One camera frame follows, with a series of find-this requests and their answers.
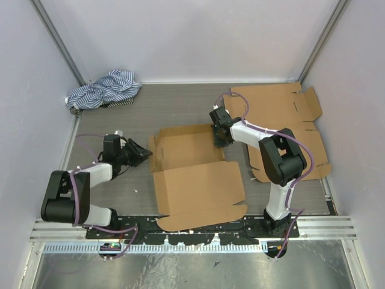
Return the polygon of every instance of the cardboard box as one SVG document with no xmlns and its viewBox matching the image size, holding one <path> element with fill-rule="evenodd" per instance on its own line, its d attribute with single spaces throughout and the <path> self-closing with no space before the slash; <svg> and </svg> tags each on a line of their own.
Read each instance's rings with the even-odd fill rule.
<svg viewBox="0 0 385 289">
<path fill-rule="evenodd" d="M 321 179 L 331 171 L 324 144 L 313 121 L 322 114 L 317 95 L 311 87 L 302 93 L 299 82 L 273 85 L 232 87 L 231 91 L 244 95 L 250 103 L 246 119 L 258 126 L 270 129 L 289 128 L 295 138 L 313 153 L 315 167 L 304 179 Z M 246 104 L 239 96 L 225 96 L 224 106 L 232 118 L 245 113 Z M 248 146 L 250 165 L 254 176 L 261 182 L 269 182 L 263 169 L 260 150 Z M 302 149 L 309 169 L 310 158 Z"/>
<path fill-rule="evenodd" d="M 158 211 L 165 231 L 180 231 L 242 218 L 245 190 L 237 162 L 214 147 L 211 125 L 164 128 L 149 139 Z"/>
</svg>

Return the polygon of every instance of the blue and white striped fabric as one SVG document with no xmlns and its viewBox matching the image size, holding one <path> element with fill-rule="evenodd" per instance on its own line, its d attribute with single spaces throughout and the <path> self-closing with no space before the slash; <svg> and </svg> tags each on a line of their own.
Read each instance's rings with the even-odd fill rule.
<svg viewBox="0 0 385 289">
<path fill-rule="evenodd" d="M 94 84 L 72 90 L 66 99 L 67 107 L 72 113 L 77 113 L 80 110 L 94 110 L 100 106 L 132 104 L 141 86 L 134 81 L 133 72 L 113 70 Z"/>
</svg>

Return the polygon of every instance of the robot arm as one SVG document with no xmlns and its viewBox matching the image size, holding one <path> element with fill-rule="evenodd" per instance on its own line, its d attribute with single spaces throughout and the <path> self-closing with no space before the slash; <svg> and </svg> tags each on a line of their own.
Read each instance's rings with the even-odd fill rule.
<svg viewBox="0 0 385 289">
<path fill-rule="evenodd" d="M 41 217 L 47 222 L 75 222 L 75 193 L 71 173 L 76 184 L 79 199 L 79 225 L 97 225 L 120 229 L 117 212 L 90 204 L 90 189 L 119 176 L 121 166 L 136 167 L 152 154 L 132 139 L 126 140 L 121 132 L 108 134 L 103 138 L 102 158 L 73 174 L 72 171 L 56 170 L 51 173 L 41 208 Z"/>
<path fill-rule="evenodd" d="M 257 131 L 247 126 L 246 120 L 243 123 L 240 117 L 232 119 L 224 107 L 211 111 L 210 116 L 214 123 L 212 128 L 216 147 L 223 148 L 233 141 L 240 141 L 260 150 L 265 172 L 271 181 L 269 203 L 263 212 L 265 227 L 279 233 L 291 218 L 288 208 L 292 194 L 287 199 L 292 190 L 290 186 L 306 168 L 299 145 L 285 137 Z M 279 132 L 294 137 L 290 129 Z M 280 150 L 286 151 L 285 154 L 280 155 Z"/>
</svg>

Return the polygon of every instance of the white wall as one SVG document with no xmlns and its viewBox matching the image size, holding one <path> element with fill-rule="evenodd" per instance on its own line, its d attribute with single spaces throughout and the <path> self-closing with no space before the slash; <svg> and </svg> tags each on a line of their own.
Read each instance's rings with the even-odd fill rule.
<svg viewBox="0 0 385 289">
<path fill-rule="evenodd" d="M 29 1 L 0 9 L 0 288 L 15 288 L 51 171 L 73 117 L 63 103 L 77 86 Z"/>
<path fill-rule="evenodd" d="M 385 283 L 384 15 L 382 0 L 351 1 L 305 82 L 324 111 L 317 126 L 337 205 L 352 217 L 376 288 Z"/>
<path fill-rule="evenodd" d="M 87 80 L 298 79 L 337 0 L 42 0 Z"/>
</svg>

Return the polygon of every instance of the cardboard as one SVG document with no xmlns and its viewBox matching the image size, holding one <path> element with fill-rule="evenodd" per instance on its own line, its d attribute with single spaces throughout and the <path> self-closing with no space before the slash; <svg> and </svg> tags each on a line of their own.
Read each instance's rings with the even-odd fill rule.
<svg viewBox="0 0 385 289">
<path fill-rule="evenodd" d="M 237 162 L 224 161 L 214 146 L 211 125 L 164 128 L 149 139 L 157 220 L 165 231 L 180 231 L 231 222 L 246 211 Z"/>
<path fill-rule="evenodd" d="M 313 171 L 304 179 L 321 179 L 331 171 L 320 133 L 313 121 L 322 114 L 317 95 L 311 87 L 301 92 L 299 82 L 273 85 L 232 87 L 231 91 L 244 95 L 250 111 L 246 119 L 258 126 L 270 129 L 290 128 L 295 138 L 306 145 L 315 158 Z M 242 116 L 246 110 L 244 100 L 239 96 L 225 96 L 224 106 L 232 118 Z M 308 154 L 301 148 L 310 164 Z M 260 150 L 248 146 L 250 165 L 254 176 L 261 182 L 269 182 L 263 169 Z"/>
</svg>

